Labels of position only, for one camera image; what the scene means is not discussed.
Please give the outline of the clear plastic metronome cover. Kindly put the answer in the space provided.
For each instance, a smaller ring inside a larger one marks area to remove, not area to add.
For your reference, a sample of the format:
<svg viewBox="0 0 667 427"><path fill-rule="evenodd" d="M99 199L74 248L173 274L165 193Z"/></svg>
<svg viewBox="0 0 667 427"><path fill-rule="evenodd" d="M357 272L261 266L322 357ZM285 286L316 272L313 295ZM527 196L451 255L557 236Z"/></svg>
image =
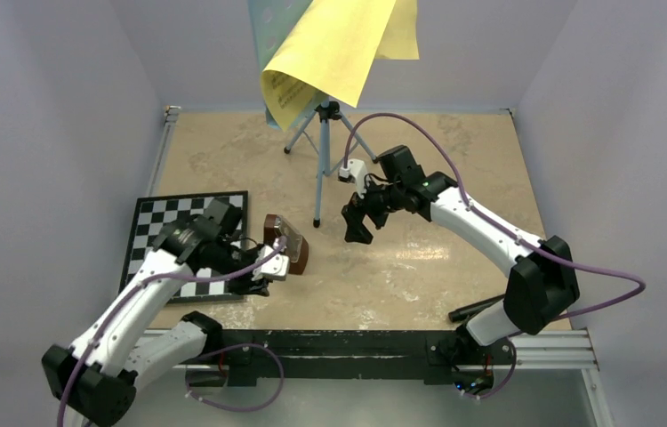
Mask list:
<svg viewBox="0 0 667 427"><path fill-rule="evenodd" d="M294 265L305 264L309 259L309 244L302 233L282 215L277 215L274 230L280 237L285 238L285 254Z"/></svg>

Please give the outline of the brown wooden metronome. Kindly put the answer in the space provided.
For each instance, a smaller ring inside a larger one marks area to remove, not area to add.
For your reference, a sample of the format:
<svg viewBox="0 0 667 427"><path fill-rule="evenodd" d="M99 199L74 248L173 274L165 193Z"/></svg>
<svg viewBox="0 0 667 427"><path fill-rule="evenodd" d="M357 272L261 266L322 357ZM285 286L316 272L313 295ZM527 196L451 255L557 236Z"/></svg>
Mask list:
<svg viewBox="0 0 667 427"><path fill-rule="evenodd" d="M279 238L285 239L282 254L289 258L289 273L303 275L309 262L308 240L284 216L268 213L263 223L263 243L271 245Z"/></svg>

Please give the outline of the yellow sheet music paper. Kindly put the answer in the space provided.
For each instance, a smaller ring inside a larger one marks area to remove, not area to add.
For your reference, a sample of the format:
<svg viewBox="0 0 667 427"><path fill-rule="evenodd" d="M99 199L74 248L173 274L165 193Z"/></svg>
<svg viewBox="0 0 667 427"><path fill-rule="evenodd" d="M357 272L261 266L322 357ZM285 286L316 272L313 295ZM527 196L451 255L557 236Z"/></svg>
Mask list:
<svg viewBox="0 0 667 427"><path fill-rule="evenodd" d="M415 1L250 1L269 125L287 130L327 97L355 107L376 60L418 60Z"/></svg>

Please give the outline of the black white checkerboard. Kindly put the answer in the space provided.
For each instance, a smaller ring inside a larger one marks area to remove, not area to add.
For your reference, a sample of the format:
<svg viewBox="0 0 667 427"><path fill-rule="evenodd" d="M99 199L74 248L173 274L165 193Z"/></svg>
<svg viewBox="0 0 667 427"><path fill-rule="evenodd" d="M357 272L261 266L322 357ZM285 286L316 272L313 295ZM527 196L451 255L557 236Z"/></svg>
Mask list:
<svg viewBox="0 0 667 427"><path fill-rule="evenodd" d="M162 227L178 219L188 219L202 213L215 199L220 199L243 210L243 219L237 225L237 233L243 237L248 231L249 192L232 190L213 193L182 194L162 197L141 197L136 201L133 223L123 266L121 288L140 271L150 252L153 241ZM208 302L242 302L243 295L228 294L223 282L188 283L169 300L171 305Z"/></svg>

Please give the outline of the blue tripod music stand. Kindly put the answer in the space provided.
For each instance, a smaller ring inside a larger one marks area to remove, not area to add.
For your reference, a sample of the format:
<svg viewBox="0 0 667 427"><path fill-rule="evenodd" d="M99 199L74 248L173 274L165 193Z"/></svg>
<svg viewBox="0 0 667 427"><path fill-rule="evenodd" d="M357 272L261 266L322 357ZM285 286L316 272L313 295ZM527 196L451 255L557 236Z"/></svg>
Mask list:
<svg viewBox="0 0 667 427"><path fill-rule="evenodd" d="M319 228L321 219L321 202L322 202L322 187L325 176L330 176L332 171L338 169L345 164L342 158L336 165L331 164L331 126L333 121L340 120L350 131L350 135L356 140L350 149L346 149L345 154L351 154L355 148L361 147L370 157L373 163L376 163L376 155L368 146L361 136L354 131L354 125L341 113L340 104L337 101L326 99L316 106L303 120L302 124L297 128L293 138L284 146L285 154L290 154L293 146L303 135L306 135L306 128L314 118L319 119L319 138L318 143L315 143L311 138L308 138L310 145L317 153L317 170L316 170L316 200L315 210L312 224L314 228Z"/></svg>

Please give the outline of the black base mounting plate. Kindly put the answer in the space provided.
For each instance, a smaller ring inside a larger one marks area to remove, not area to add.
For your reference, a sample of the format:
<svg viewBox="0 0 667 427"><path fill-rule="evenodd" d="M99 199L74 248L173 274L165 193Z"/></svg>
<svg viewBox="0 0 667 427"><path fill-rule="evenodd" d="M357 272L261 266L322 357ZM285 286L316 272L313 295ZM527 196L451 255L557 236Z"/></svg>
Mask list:
<svg viewBox="0 0 667 427"><path fill-rule="evenodd" d="M511 343L478 347L448 330L242 330L223 333L225 357L201 356L188 364L220 361L231 386L261 378L420 380L454 383L463 372L509 367Z"/></svg>

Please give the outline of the black cylindrical tube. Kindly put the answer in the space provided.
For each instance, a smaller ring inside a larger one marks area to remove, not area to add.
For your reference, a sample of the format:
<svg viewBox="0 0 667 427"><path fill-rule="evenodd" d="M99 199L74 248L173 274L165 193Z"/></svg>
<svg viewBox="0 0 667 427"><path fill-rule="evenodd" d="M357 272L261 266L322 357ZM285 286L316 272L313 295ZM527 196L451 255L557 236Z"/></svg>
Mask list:
<svg viewBox="0 0 667 427"><path fill-rule="evenodd" d="M447 317L451 323L461 323L470 319L482 310L494 305L495 303L502 301L503 299L504 295L501 294L495 297L487 298L480 302L474 302L472 304L450 311L447 314Z"/></svg>

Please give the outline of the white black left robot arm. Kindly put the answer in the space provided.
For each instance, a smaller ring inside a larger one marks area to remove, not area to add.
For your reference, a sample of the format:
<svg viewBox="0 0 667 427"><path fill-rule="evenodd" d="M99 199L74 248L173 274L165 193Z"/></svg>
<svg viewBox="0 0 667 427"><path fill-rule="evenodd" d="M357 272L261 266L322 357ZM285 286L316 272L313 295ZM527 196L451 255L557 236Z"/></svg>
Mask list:
<svg viewBox="0 0 667 427"><path fill-rule="evenodd" d="M212 200L202 213L163 225L141 266L103 314L71 344L53 345L41 364L60 406L59 426L112 426L131 407L138 391L183 361L209 364L244 349L228 345L222 325L198 312L143 346L137 344L158 312L184 285L234 284L238 294L268 295L269 282L288 272L287 239L242 250L233 244L241 208Z"/></svg>

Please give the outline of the aluminium frame rail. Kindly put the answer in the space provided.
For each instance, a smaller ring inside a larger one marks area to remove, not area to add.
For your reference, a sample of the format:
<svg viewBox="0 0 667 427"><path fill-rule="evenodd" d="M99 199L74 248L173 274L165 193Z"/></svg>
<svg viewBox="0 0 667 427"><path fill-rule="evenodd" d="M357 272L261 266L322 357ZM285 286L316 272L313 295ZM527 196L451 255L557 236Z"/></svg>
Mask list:
<svg viewBox="0 0 667 427"><path fill-rule="evenodd" d="M439 330L243 330L228 329L219 343L251 342L279 357L298 359L422 359L427 365L508 366L516 352L522 369L588 369L597 365L585 331L543 331L502 339L485 348L460 344L454 332Z"/></svg>

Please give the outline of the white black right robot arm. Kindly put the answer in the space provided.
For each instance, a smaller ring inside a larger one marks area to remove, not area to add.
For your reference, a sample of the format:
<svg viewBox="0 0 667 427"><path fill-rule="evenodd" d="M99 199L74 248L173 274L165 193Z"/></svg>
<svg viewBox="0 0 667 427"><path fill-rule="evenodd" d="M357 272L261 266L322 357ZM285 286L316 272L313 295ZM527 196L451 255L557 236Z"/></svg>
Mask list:
<svg viewBox="0 0 667 427"><path fill-rule="evenodd" d="M458 328L455 348L469 362L485 356L491 344L515 333L537 334L580 297L568 243L561 238L543 240L518 230L471 197L462 197L456 180L442 172L427 175L404 145L389 149L377 159L385 175L378 183L366 163L350 159L338 172L340 181L356 190L342 208L345 241L369 245L372 233L390 214L404 210L418 214L453 232L489 259L507 278L503 298L470 316Z"/></svg>

